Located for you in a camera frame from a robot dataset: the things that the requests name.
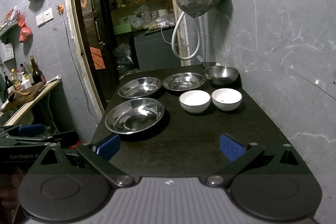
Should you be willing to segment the white ceramic bowl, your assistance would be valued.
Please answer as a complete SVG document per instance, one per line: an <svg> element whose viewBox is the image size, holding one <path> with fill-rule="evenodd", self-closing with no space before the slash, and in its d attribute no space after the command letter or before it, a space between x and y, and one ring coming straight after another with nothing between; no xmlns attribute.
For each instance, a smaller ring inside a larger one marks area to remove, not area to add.
<svg viewBox="0 0 336 224"><path fill-rule="evenodd" d="M184 110L192 114L205 111L211 102L211 96L202 90L191 90L179 96L179 103Z"/></svg>
<svg viewBox="0 0 336 224"><path fill-rule="evenodd" d="M229 88L222 88L213 91L211 94L214 105L223 111L235 110L242 102L242 94Z"/></svg>

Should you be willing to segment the white wall switch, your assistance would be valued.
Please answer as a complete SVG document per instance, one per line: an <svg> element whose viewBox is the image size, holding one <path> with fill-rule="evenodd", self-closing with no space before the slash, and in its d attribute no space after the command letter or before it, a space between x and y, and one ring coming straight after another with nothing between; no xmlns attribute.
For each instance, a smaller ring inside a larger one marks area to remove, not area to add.
<svg viewBox="0 0 336 224"><path fill-rule="evenodd" d="M45 23L51 21L54 18L52 8L49 8L45 10L44 12L41 12L35 17L36 24L38 27L44 25Z"/></svg>

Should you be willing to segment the white small bottle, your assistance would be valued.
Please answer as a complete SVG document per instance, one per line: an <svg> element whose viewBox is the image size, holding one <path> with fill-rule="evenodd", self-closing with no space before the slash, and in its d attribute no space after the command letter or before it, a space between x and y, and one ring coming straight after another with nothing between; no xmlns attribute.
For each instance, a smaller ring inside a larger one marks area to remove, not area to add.
<svg viewBox="0 0 336 224"><path fill-rule="evenodd" d="M21 87L23 90L26 90L31 87L31 82L30 80L25 76L25 74L22 72L21 73L22 80L21 80Z"/></svg>

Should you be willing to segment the black plastic bag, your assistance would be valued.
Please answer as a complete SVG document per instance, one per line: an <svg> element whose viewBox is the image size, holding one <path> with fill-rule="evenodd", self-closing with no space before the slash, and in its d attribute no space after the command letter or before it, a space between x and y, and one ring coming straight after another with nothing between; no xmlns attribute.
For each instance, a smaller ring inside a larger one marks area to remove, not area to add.
<svg viewBox="0 0 336 224"><path fill-rule="evenodd" d="M135 66L131 58L131 49L129 44L120 44L115 52L117 71L119 74L119 79L121 80L125 75L131 75L133 73L138 73L139 69Z"/></svg>

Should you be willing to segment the wooden cutting board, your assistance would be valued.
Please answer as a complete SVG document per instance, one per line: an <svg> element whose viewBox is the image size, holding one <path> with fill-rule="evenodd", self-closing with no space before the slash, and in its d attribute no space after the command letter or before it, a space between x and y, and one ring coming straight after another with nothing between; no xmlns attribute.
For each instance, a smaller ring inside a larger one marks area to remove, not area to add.
<svg viewBox="0 0 336 224"><path fill-rule="evenodd" d="M39 93L45 88L46 82L40 82L24 91L12 91L9 95L9 102L1 107L1 112L7 112L15 107L21 106L27 102L33 101Z"/></svg>

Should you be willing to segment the deep steel bowl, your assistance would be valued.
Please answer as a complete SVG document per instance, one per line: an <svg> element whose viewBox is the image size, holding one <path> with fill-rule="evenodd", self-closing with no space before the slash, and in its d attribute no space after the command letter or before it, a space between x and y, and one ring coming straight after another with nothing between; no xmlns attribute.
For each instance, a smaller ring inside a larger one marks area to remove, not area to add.
<svg viewBox="0 0 336 224"><path fill-rule="evenodd" d="M238 70L223 65L215 65L205 69L206 79L213 85L222 86L236 81Z"/></svg>

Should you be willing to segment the yellow-cap condiment bottle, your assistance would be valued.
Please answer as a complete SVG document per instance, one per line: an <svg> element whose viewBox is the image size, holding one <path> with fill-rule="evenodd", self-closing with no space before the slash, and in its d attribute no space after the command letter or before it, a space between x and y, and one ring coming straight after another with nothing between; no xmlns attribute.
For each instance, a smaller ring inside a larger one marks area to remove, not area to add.
<svg viewBox="0 0 336 224"><path fill-rule="evenodd" d="M11 69L10 75L11 75L11 81L14 84L15 90L20 91L22 89L21 82L14 68Z"/></svg>

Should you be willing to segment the steel plate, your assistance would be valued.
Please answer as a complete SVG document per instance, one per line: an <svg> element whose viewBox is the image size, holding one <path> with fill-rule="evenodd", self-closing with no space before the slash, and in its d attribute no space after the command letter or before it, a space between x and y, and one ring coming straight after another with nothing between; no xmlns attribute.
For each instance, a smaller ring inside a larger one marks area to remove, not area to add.
<svg viewBox="0 0 336 224"><path fill-rule="evenodd" d="M105 126L113 133L135 134L156 125L165 114L165 106L153 98L136 98L114 107L105 117Z"/></svg>
<svg viewBox="0 0 336 224"><path fill-rule="evenodd" d="M162 81L155 77L142 77L125 83L118 90L118 95L124 99L135 99L149 96L157 92L162 86Z"/></svg>
<svg viewBox="0 0 336 224"><path fill-rule="evenodd" d="M182 92L201 87L206 78L195 72L176 73L164 79L163 87L173 92Z"/></svg>

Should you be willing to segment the white door frame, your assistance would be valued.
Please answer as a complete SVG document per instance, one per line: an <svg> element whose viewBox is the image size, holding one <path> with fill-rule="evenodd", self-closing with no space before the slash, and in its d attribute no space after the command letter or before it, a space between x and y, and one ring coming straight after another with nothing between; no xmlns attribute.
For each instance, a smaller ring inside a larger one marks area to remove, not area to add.
<svg viewBox="0 0 336 224"><path fill-rule="evenodd" d="M80 0L65 0L65 5L72 41L70 53L74 55L74 65L87 98L88 113L98 123L104 114L104 106L101 103L99 92L92 76L95 67L88 44Z"/></svg>

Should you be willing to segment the orange wall plug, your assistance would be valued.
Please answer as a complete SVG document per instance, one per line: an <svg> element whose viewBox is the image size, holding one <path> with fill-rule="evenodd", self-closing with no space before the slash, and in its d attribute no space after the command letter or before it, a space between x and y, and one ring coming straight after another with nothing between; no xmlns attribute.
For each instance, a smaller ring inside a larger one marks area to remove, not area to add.
<svg viewBox="0 0 336 224"><path fill-rule="evenodd" d="M58 4L56 6L56 9L57 9L59 15L63 15L63 13L64 13L64 6L63 6L62 3Z"/></svg>

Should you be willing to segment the wooden side table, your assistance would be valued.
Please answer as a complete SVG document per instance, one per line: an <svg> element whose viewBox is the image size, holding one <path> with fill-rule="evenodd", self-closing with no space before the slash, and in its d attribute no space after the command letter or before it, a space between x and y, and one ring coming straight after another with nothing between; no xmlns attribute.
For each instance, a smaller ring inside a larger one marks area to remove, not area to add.
<svg viewBox="0 0 336 224"><path fill-rule="evenodd" d="M52 80L46 82L45 88L39 95L30 102L21 106L15 107L7 112L1 112L1 126L13 126L19 124L23 119L32 121L31 109L45 96L49 95L50 91L62 82L60 77L54 77Z"/></svg>

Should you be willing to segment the black table mat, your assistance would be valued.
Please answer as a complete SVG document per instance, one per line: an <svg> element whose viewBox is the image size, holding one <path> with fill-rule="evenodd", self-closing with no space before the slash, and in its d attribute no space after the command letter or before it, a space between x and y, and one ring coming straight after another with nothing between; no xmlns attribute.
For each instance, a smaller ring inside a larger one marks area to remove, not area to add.
<svg viewBox="0 0 336 224"><path fill-rule="evenodd" d="M255 142L264 149L262 163L269 163L280 148L294 148L237 79L228 85L243 100L232 111L210 105L201 114L190 114L179 104L178 92L161 87L154 98L165 114L152 128L121 135L120 150L110 163L129 175L149 177L195 177L213 174L229 160L221 153L219 138L229 134L243 145Z"/></svg>

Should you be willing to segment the red plastic bag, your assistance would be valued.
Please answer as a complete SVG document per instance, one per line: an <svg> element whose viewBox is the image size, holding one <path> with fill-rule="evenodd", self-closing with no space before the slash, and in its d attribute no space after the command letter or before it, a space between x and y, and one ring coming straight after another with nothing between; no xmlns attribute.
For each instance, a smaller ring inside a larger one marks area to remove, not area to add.
<svg viewBox="0 0 336 224"><path fill-rule="evenodd" d="M19 42L24 43L32 36L32 30L29 28L25 21L25 16L23 14L19 14L18 16L18 26L20 28L19 33Z"/></svg>

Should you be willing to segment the green box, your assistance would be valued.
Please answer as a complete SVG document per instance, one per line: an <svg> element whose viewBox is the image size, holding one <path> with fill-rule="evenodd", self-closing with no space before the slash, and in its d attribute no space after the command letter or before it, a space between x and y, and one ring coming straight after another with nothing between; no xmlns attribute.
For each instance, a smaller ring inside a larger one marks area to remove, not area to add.
<svg viewBox="0 0 336 224"><path fill-rule="evenodd" d="M123 23L123 24L115 25L113 29L116 35L132 32L132 27L130 23Z"/></svg>

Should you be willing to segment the dark glass bottle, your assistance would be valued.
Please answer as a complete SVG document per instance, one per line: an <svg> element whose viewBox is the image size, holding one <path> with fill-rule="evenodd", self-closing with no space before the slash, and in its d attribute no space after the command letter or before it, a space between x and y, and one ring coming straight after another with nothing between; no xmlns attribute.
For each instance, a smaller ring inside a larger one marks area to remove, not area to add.
<svg viewBox="0 0 336 224"><path fill-rule="evenodd" d="M38 68L33 55L30 56L30 61L31 61L31 65L33 68L32 77L33 77L34 83L38 84L40 82L45 81L45 77L42 71Z"/></svg>

